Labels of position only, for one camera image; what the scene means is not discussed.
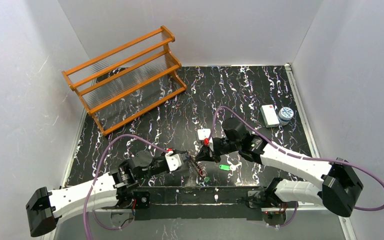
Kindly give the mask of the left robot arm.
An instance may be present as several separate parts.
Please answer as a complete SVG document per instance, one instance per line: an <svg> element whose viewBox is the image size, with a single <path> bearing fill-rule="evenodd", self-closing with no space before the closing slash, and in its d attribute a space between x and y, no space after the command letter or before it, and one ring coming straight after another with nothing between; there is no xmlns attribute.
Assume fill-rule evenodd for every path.
<svg viewBox="0 0 384 240"><path fill-rule="evenodd" d="M25 205L30 236L46 235L59 222L89 211L119 206L129 200L140 202L141 198L133 193L140 180L175 172L190 159L190 153L184 150L169 149L160 156L141 151L96 179L61 189L40 187Z"/></svg>

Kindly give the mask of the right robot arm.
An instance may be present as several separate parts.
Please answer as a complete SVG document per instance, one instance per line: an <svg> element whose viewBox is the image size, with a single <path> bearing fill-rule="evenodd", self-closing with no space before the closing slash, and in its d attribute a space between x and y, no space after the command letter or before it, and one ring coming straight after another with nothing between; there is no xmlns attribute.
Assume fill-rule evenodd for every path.
<svg viewBox="0 0 384 240"><path fill-rule="evenodd" d="M211 137L209 128L197 131L197 139L202 144L197 161L218 163L222 155L237 152L246 161L277 168L301 178L300 181L273 178L267 187L244 197L249 207L278 207L303 202L322 205L341 217L349 217L353 212L364 185L346 161L339 164L309 160L304 154L251 134L237 118L225 120L222 129L224 137Z"/></svg>

